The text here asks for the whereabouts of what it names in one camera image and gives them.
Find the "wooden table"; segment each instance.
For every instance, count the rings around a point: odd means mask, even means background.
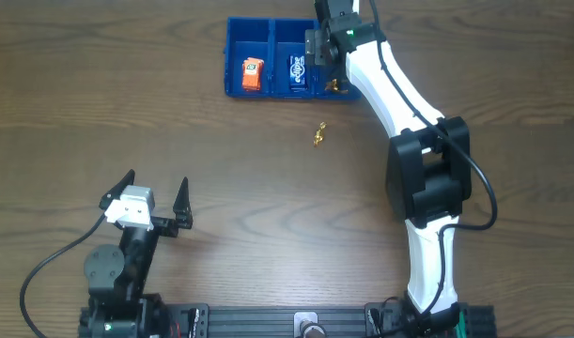
[[[499,197],[493,229],[456,233],[460,300],[495,305],[502,336],[574,335],[574,1],[379,7],[411,82],[469,123]],[[228,16],[315,12],[311,0],[0,0],[0,337],[31,335],[25,275],[90,228],[131,168],[163,216],[190,179],[194,229],[160,240],[147,283],[168,302],[359,305],[406,288],[370,106],[227,97]],[[473,186],[462,219],[479,223],[489,203]],[[35,278],[27,304],[44,332],[75,336],[85,255],[118,239],[102,226]]]

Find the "wooden surface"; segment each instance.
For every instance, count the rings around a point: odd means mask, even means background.
[[[181,178],[191,182],[194,229],[160,240],[147,281],[168,302],[359,305],[402,293],[407,234],[367,102],[224,92],[226,17],[312,18],[311,4],[0,0],[0,337],[30,336],[25,275],[92,225],[130,168],[164,216]],[[456,233],[460,300],[495,305],[501,336],[574,335],[574,1],[379,7],[411,82],[468,121],[499,197],[492,230]],[[477,180],[473,192],[462,219],[482,222]],[[44,332],[75,336],[85,255],[118,239],[103,226],[32,282]]]

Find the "blue tray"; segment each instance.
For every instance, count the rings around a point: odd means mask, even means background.
[[[224,87],[233,98],[287,98],[357,100],[361,94],[345,84],[348,94],[324,90],[333,69],[306,67],[307,90],[293,92],[288,86],[288,57],[305,54],[305,30],[318,29],[311,19],[228,18],[226,30]],[[242,89],[242,62],[247,57],[264,60],[261,90]]]

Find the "cable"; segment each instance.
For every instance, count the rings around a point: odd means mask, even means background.
[[[37,337],[46,338],[46,336],[36,327],[36,325],[34,324],[32,319],[30,318],[30,315],[27,313],[27,310],[25,308],[25,291],[27,290],[27,286],[30,284],[30,281],[32,281],[32,278],[34,278],[34,276],[36,276],[36,274],[40,271],[40,269],[42,269],[45,265],[49,264],[52,260],[54,260],[55,258],[60,256],[61,254],[63,254],[67,250],[69,250],[69,249],[73,248],[74,246],[82,243],[85,239],[90,237],[90,235],[92,235],[92,233],[94,233],[95,230],[97,230],[99,225],[101,225],[101,223],[104,219],[105,219],[105,214],[103,213],[99,217],[97,222],[92,226],[92,228],[90,228],[90,230],[88,230],[87,233],[83,234],[80,238],[74,240],[72,243],[59,249],[56,253],[53,253],[49,257],[45,258],[34,269],[32,269],[32,271],[27,275],[27,277],[25,277],[25,281],[23,281],[22,289],[20,291],[20,309],[22,310],[22,315],[23,315],[23,319],[25,320],[25,323],[27,324],[27,326],[30,327],[30,329],[32,329],[32,331],[36,334]]]
[[[378,45],[378,49],[379,49],[380,67],[382,68],[384,73],[389,78],[389,81],[391,82],[391,84],[397,90],[397,93],[399,94],[399,96],[401,96],[401,99],[403,99],[406,102],[406,104],[411,109],[411,111],[414,113],[414,115],[416,117],[418,117],[418,119],[420,119],[424,124],[426,124],[427,128],[429,128],[431,131],[435,132],[437,134],[437,136],[439,136],[441,139],[443,139],[445,141],[445,143],[447,143],[451,148],[453,148],[462,157],[462,159],[464,159],[464,161],[466,161],[473,168],[473,170],[476,172],[476,174],[481,179],[481,182],[483,183],[483,186],[485,187],[485,190],[487,191],[487,194],[489,196],[489,202],[491,203],[491,218],[485,224],[483,224],[483,225],[469,225],[469,224],[462,224],[462,223],[461,224],[452,223],[452,224],[445,225],[439,231],[438,237],[439,237],[439,251],[441,254],[441,277],[439,280],[439,285],[437,287],[437,293],[435,294],[435,298],[428,305],[428,307],[421,313],[421,316],[426,316],[426,315],[430,314],[430,310],[432,310],[432,308],[437,303],[437,300],[439,299],[439,296],[441,295],[441,293],[443,291],[443,284],[445,282],[445,249],[443,246],[443,233],[447,229],[463,229],[463,230],[483,231],[483,230],[487,230],[487,229],[491,228],[493,226],[493,224],[495,223],[495,221],[497,220],[497,201],[495,199],[495,192],[493,192],[493,188],[491,187],[491,184],[489,183],[487,176],[485,176],[485,173],[483,173],[483,171],[478,166],[478,164],[476,164],[476,162],[464,150],[462,150],[462,148],[460,148],[447,135],[445,135],[445,133],[443,133],[439,128],[437,128],[433,124],[431,124],[422,115],[422,113],[420,113],[420,111],[418,111],[418,109],[416,109],[416,107],[414,107],[414,105],[410,102],[410,99],[408,99],[408,97],[406,97],[403,90],[401,90],[401,88],[397,84],[396,80],[393,78],[393,75],[391,75],[391,73],[389,72],[386,63],[384,62],[384,58],[382,56],[382,48],[380,46],[380,44],[381,44],[381,41],[380,41],[381,32],[380,32],[379,12],[377,11],[377,5],[374,2],[374,0],[369,0],[369,1],[370,1],[370,6],[372,7],[372,12],[374,14],[374,25],[375,25],[374,28],[375,28],[375,35],[376,35],[376,39],[377,39],[377,45]]]

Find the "orange package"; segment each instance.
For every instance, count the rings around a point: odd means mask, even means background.
[[[264,69],[264,60],[253,57],[242,63],[242,88],[249,91],[261,90],[261,72]]]

